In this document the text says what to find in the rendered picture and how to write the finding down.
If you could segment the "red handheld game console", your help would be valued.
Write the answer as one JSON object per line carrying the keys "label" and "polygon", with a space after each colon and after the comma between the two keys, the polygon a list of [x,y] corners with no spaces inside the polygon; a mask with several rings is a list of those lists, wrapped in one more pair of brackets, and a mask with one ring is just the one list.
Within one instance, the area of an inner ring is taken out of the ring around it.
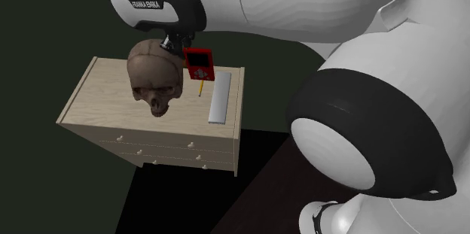
{"label": "red handheld game console", "polygon": [[183,54],[192,80],[215,80],[212,51],[210,49],[185,47]]}

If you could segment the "brown skull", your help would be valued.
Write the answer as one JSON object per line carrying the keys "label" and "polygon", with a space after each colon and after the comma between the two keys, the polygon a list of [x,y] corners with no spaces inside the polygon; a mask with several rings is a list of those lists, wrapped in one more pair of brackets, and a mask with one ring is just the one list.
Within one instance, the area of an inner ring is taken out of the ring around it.
{"label": "brown skull", "polygon": [[127,73],[133,98],[145,101],[154,117],[169,110],[169,102],[183,90],[183,59],[164,50],[161,39],[137,43],[127,58]]}

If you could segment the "grey flat remote control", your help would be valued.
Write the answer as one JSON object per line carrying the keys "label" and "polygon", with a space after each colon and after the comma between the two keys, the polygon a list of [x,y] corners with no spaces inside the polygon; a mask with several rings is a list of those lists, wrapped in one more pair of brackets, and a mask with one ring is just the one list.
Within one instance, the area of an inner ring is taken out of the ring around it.
{"label": "grey flat remote control", "polygon": [[230,92],[230,81],[230,72],[217,71],[215,73],[208,123],[225,124]]}

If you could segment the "light wooden chest of drawers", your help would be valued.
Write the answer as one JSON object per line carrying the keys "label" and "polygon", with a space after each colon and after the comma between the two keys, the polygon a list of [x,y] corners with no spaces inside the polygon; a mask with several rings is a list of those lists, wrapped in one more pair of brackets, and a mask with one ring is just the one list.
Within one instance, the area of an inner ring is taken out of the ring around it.
{"label": "light wooden chest of drawers", "polygon": [[70,97],[57,124],[103,149],[142,166],[145,163],[236,172],[238,169],[244,69],[231,73],[224,125],[208,123],[214,83],[184,73],[182,96],[172,99],[162,117],[136,101],[124,59],[95,57]]}

